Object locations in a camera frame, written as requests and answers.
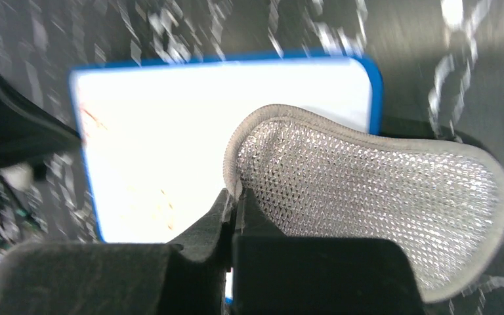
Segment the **white object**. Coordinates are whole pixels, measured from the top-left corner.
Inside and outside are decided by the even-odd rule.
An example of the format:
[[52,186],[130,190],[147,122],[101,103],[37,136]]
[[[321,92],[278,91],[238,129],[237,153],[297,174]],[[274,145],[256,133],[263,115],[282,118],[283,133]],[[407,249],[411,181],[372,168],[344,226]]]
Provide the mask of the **white object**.
[[210,210],[229,138],[257,108],[299,106],[368,132],[372,98],[349,58],[80,70],[71,88],[105,242],[168,242]]

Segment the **black marble countertop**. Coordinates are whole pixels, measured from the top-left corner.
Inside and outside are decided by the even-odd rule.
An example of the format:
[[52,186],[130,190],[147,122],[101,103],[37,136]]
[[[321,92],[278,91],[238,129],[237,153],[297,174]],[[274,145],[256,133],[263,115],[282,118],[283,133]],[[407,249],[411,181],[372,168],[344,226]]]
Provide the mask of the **black marble countertop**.
[[[469,135],[504,166],[504,0],[0,0],[0,74],[73,127],[76,65],[318,47],[376,61],[384,134]],[[48,237],[94,241],[81,156],[48,166],[30,192]],[[476,283],[427,310],[504,313],[504,244]]]

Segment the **gray mesh cloth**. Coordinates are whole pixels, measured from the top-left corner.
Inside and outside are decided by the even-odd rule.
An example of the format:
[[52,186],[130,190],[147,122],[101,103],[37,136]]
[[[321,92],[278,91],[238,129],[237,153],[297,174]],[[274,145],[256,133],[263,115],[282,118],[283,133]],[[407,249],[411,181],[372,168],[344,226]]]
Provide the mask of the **gray mesh cloth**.
[[396,242],[428,303],[475,280],[504,238],[504,170],[485,151],[367,135],[293,106],[249,115],[223,176],[288,236]]

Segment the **gray fabric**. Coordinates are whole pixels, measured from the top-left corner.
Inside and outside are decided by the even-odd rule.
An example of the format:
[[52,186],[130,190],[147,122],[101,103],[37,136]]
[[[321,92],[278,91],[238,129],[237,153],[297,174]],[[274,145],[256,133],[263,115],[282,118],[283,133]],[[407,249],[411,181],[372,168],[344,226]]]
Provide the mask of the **gray fabric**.
[[240,125],[224,178],[236,197],[252,188],[286,235],[396,242],[426,302],[468,285],[504,238],[504,170],[486,152],[366,135],[292,106]]

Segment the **rounded blue corner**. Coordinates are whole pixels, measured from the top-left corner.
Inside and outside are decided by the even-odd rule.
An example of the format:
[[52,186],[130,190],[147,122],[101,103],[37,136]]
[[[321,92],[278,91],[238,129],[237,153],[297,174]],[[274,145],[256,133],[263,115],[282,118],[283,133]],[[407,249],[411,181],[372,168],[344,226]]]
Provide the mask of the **rounded blue corner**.
[[[170,64],[164,62],[162,60],[144,60],[140,64],[135,61],[128,62],[110,62],[107,64],[91,64],[91,65],[83,65],[74,67],[68,74],[68,83],[69,83],[69,91],[70,98],[72,101],[72,105],[75,108],[75,118],[76,118],[76,126],[78,131],[82,132],[81,126],[81,117],[79,116],[79,112],[76,110],[76,99],[75,99],[75,86],[74,81],[77,78],[79,72],[85,72],[88,70],[91,71],[103,71],[103,70],[111,70],[118,68],[144,68],[150,66],[189,66],[189,65],[200,65],[210,62],[253,62],[253,61],[265,61],[265,60],[295,60],[295,59],[305,59],[305,58],[343,58],[343,59],[353,59],[359,62],[368,75],[368,79],[371,83],[371,107],[370,107],[370,117],[369,117],[369,127],[368,133],[371,135],[378,135],[381,128],[381,118],[383,115],[383,78],[381,77],[381,73],[376,65],[376,63],[367,57],[366,55],[358,56],[358,55],[347,55],[343,53],[342,55],[334,55],[328,54],[323,49],[313,49],[308,52],[304,50],[292,50],[292,51],[284,51],[282,56],[280,56],[276,51],[268,51],[268,52],[257,52],[250,54],[235,54],[228,55],[224,58],[218,56],[207,56],[204,58],[194,58],[190,59],[186,62]],[[92,196],[92,206],[94,207],[94,213],[96,216],[96,233],[98,234],[99,241],[106,242],[102,235],[101,225],[99,223],[99,214],[96,211],[95,199],[93,198],[93,188],[91,184],[91,179],[89,178],[89,170],[87,163],[87,156],[82,149],[82,157],[84,162],[84,168],[86,170],[86,178],[88,182],[88,189],[90,195]],[[231,304],[232,300],[227,298],[226,303]]]

